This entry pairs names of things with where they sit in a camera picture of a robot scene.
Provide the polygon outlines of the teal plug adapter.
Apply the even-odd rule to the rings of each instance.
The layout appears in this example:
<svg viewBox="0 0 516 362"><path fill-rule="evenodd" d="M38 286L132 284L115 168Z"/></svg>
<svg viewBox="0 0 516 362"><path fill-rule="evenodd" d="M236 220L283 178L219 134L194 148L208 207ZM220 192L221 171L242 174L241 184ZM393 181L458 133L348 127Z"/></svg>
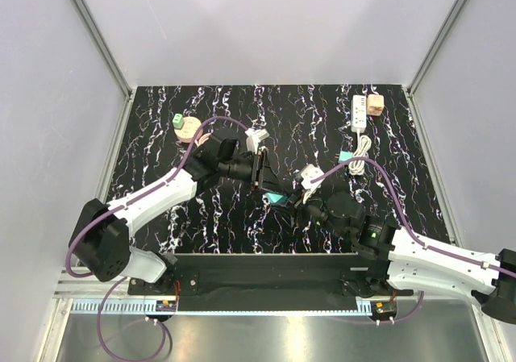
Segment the teal plug adapter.
<svg viewBox="0 0 516 362"><path fill-rule="evenodd" d="M284 194L278 194L278 193L270 193L267 192L264 195L270 204L272 205L282 205L286 202L287 197Z"/></svg>

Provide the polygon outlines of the light blue plug adapter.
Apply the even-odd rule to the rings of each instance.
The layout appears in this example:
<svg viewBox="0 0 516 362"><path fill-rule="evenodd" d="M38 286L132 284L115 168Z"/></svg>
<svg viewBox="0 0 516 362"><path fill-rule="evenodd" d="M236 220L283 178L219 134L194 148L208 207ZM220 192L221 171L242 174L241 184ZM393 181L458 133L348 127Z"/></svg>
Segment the light blue plug adapter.
<svg viewBox="0 0 516 362"><path fill-rule="evenodd" d="M344 161L351 159L353 156L354 154L352 152L341 151L339 153L338 163L343 163Z"/></svg>

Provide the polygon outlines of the green white plug adapter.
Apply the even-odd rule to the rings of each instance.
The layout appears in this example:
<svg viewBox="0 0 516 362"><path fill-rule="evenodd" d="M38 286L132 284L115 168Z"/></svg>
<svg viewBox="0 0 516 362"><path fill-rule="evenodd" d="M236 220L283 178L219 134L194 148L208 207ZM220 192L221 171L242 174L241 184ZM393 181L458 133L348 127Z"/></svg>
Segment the green white plug adapter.
<svg viewBox="0 0 516 362"><path fill-rule="evenodd" d="M180 130L183 128L185 123L184 117L181 113L176 113L173 116L173 127L175 130Z"/></svg>

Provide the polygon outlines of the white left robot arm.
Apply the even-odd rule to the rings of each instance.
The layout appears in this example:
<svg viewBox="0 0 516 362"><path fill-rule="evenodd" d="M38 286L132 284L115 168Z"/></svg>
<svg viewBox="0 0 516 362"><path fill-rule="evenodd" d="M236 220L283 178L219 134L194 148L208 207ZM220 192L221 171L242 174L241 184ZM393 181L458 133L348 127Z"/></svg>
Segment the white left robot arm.
<svg viewBox="0 0 516 362"><path fill-rule="evenodd" d="M169 261L132 247L130 238L154 218L215 187L224 177L246 182L252 189L280 192L267 154L259 148L268 132L248 129L245 135L241 152L233 130L214 131L203 144L188 149L179 167L150 185L108 203L96 198L87 202L69 242L71 254L100 282L130 277L145 281L155 293L167 293L174 283Z"/></svg>

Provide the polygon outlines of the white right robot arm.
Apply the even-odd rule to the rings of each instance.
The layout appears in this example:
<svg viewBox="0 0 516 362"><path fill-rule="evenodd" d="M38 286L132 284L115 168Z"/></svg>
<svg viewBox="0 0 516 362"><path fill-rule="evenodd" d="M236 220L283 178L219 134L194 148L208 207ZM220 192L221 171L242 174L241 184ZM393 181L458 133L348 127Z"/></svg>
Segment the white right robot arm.
<svg viewBox="0 0 516 362"><path fill-rule="evenodd" d="M286 209L294 224L312 222L329 231L369 263L362 277L365 296L388 290L437 293L462 299L500 322L515 322L515 252L477 252L443 243L370 215L349 194L307 198L299 190Z"/></svg>

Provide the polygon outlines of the pink round power strip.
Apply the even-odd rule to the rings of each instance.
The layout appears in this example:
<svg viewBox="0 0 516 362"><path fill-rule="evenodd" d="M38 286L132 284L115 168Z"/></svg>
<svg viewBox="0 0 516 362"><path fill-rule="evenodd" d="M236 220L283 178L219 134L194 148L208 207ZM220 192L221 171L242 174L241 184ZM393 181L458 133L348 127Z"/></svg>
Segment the pink round power strip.
<svg viewBox="0 0 516 362"><path fill-rule="evenodd" d="M193 116L184 117L184 120L183 128L180 130L174 129L174 132L180 142L189 144L193 139L198 139L202 136L202 122Z"/></svg>

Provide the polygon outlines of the white power strip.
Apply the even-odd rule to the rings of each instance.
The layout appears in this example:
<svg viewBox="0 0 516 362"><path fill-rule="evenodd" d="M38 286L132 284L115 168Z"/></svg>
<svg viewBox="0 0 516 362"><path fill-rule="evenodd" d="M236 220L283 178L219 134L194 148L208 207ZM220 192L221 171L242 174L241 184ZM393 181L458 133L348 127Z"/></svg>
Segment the white power strip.
<svg viewBox="0 0 516 362"><path fill-rule="evenodd" d="M352 97L351 129L355 133L363 133L367 127L367 98L363 95Z"/></svg>

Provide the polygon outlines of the beige cube adapter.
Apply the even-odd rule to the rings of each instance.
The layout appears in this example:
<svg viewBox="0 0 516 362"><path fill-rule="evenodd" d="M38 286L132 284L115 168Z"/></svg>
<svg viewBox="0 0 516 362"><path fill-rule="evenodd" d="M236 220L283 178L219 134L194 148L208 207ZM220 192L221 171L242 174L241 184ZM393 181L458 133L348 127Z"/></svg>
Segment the beige cube adapter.
<svg viewBox="0 0 516 362"><path fill-rule="evenodd" d="M367 114L370 116L381 116L385 108L385 98L380 94L370 94L366 100Z"/></svg>

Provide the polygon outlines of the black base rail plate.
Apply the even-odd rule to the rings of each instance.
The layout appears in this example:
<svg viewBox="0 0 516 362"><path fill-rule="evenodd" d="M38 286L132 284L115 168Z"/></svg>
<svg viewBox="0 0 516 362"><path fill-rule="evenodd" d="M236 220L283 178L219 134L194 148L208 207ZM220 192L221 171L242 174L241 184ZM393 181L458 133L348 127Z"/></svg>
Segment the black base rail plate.
<svg viewBox="0 0 516 362"><path fill-rule="evenodd" d="M176 254L155 284L131 278L130 295L201 296L217 289L252 292L323 289L345 296L389 296L385 260L338 254Z"/></svg>

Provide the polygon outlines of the aluminium frame rail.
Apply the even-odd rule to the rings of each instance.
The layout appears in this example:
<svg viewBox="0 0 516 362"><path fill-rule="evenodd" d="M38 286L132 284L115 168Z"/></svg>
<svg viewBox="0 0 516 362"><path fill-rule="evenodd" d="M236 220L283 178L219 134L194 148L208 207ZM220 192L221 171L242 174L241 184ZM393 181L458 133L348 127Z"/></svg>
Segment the aluminium frame rail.
<svg viewBox="0 0 516 362"><path fill-rule="evenodd" d="M62 274L53 297L72 300L73 311L83 314L396 317L376 306L388 304L388 292L361 297L335 278L252 281L219 269L213 274L181 271L170 286L136 279L102 283Z"/></svg>

